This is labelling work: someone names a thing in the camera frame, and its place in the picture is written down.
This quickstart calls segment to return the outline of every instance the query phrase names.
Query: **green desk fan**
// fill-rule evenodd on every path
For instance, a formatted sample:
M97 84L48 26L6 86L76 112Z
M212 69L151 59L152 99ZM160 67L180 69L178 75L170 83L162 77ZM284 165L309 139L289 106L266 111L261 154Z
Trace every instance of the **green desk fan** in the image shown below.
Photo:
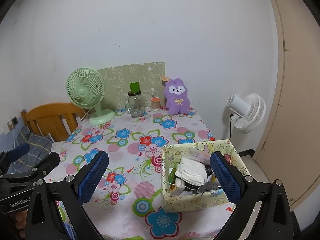
M100 102L104 96L104 84L101 74L95 70L79 68L73 71L67 80L67 93L76 106L95 107L96 113L89 118L90 124L103 124L116 116L110 109L101 110Z

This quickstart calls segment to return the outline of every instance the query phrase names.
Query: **silver bolt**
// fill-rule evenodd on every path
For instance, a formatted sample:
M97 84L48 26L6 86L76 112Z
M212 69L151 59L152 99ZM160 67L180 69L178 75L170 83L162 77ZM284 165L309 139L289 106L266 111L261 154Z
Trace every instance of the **silver bolt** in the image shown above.
M253 177L250 176L250 175L245 176L245 180L246 180L247 182L253 182Z
M282 181L279 180L279 179L276 179L276 184L277 184L278 186L282 186Z
M43 183L43 179L38 179L37 180L37 185L40 186Z
M74 179L74 176L73 176L73 175L68 175L68 176L66 176L66 181L67 181L67 182L73 181L73 179Z

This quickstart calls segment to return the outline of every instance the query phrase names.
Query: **fan grille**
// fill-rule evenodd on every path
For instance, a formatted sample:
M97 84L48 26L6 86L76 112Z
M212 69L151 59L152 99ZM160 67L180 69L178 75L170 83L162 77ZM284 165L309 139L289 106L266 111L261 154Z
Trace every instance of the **fan grille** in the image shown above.
M67 93L72 102L81 108L94 107L104 96L104 84L99 72L79 68L67 80Z
M246 116L238 119L235 127L241 133L249 133L261 123L266 112L266 104L258 94L250 94L244 98L244 101L250 103L250 111Z

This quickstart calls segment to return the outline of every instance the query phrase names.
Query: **beige door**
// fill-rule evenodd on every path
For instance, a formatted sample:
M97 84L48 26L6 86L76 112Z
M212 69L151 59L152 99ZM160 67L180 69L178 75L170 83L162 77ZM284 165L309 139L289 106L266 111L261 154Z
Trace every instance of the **beige door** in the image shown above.
M275 1L283 82L270 133L254 159L270 181L283 182L294 209L320 182L320 27L302 0Z

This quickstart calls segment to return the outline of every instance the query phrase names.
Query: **storage box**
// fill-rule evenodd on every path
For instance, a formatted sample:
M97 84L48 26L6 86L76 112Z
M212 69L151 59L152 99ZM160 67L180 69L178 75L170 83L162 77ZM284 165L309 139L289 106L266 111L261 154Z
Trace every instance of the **storage box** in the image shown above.
M220 151L226 160L231 165L236 166L244 176L250 175L242 159L229 140L165 145L162 147L161 188L163 197L162 207L166 212L192 211L228 202L228 198L224 192L218 196L213 196L213 191L186 196L170 196L170 185L168 183L169 168L180 163L181 157L189 147L197 148L210 154L215 151Z

